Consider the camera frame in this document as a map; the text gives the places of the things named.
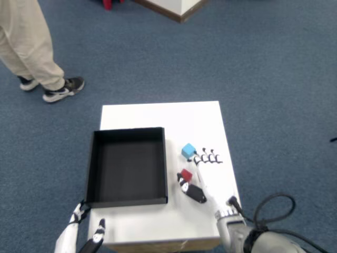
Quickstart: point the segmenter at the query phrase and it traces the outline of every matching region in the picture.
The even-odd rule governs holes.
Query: open black tray
[[[92,208],[167,203],[164,128],[95,131],[86,202]]]

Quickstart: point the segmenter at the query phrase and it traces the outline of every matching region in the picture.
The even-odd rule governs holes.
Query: wooden baseboard
[[[196,250],[211,250],[220,244],[219,239],[168,241],[145,244],[106,245],[118,253],[167,253]]]
[[[171,12],[159,5],[156,5],[154,3],[149,2],[148,0],[134,0],[136,3],[143,5],[146,8],[149,8],[155,12],[158,12],[174,21],[177,21],[179,23],[184,23],[186,20],[188,20],[198,9],[200,9],[202,6],[204,6],[209,0],[201,0],[194,6],[192,6],[187,12],[185,12],[183,15],[176,14],[174,12]]]

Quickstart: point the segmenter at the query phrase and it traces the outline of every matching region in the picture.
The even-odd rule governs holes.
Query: black sneaker
[[[39,85],[38,81],[36,81],[35,79],[27,80],[22,76],[18,76],[18,78],[21,81],[20,89],[23,91],[31,91]]]
[[[82,77],[73,77],[65,79],[64,86],[57,91],[45,90],[43,95],[43,100],[48,103],[53,103],[58,100],[61,100],[67,96],[73,96],[81,89],[83,89],[84,80]]]

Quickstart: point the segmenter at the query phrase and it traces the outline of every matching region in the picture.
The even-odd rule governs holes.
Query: wire
[[[306,248],[301,247],[306,253],[311,253],[310,251],[308,251]]]
[[[286,212],[285,214],[283,214],[281,216],[277,216],[275,218],[261,219],[261,220],[259,220],[258,217],[259,217],[259,214],[260,214],[260,211],[262,210],[262,208],[268,202],[270,202],[272,199],[279,198],[279,197],[284,197],[284,198],[288,198],[288,199],[291,200],[291,208],[289,209],[289,211]],[[241,209],[241,207],[240,207],[240,205],[239,205],[236,197],[234,197],[234,196],[231,197],[228,200],[228,203],[231,204],[231,205],[233,205],[237,209],[238,213],[240,213],[242,215],[242,217],[244,217],[247,221],[249,221],[251,223],[254,223],[257,230],[260,230],[260,231],[271,231],[271,232],[276,232],[276,233],[283,233],[283,234],[287,234],[287,235],[290,235],[290,236],[293,236],[293,237],[297,237],[297,238],[301,239],[302,241],[305,241],[307,244],[311,245],[312,247],[316,248],[320,252],[322,252],[322,253],[328,253],[325,249],[323,249],[319,245],[315,244],[313,241],[309,240],[308,238],[305,238],[304,236],[302,236],[302,235],[300,235],[298,233],[292,232],[290,230],[285,230],[285,229],[268,229],[268,227],[266,226],[268,223],[272,223],[272,222],[283,220],[283,219],[287,218],[288,216],[290,216],[294,212],[294,210],[296,208],[296,201],[295,201],[294,197],[292,197],[291,195],[281,192],[281,193],[272,194],[272,195],[266,197],[255,208],[254,218],[253,219],[247,217],[244,214],[244,212]]]
[[[279,198],[279,197],[285,197],[285,198],[290,199],[291,200],[291,205],[292,205],[291,209],[289,209],[289,211],[287,213],[285,213],[284,215],[281,215],[281,216],[278,216],[278,217],[275,217],[275,218],[272,218],[272,219],[258,220],[257,218],[259,217],[259,213],[260,213],[261,209],[268,202],[270,202],[272,199]],[[255,209],[255,211],[254,211],[254,218],[253,218],[254,224],[255,224],[256,228],[259,229],[260,227],[266,226],[268,223],[284,220],[285,218],[287,218],[288,216],[290,216],[293,213],[293,211],[295,210],[295,208],[296,208],[296,201],[295,201],[295,199],[291,195],[286,194],[286,193],[276,193],[276,194],[270,195],[270,196],[266,197],[264,200],[262,200],[261,203]]]

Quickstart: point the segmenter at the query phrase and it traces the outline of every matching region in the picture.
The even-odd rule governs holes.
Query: leg
[[[17,54],[10,46],[4,30],[0,27],[0,59],[6,67],[17,76],[22,76],[27,80],[33,79],[33,76],[22,63]]]
[[[0,25],[30,74],[52,91],[64,86],[64,72],[53,60],[52,40],[37,0],[1,0]]]

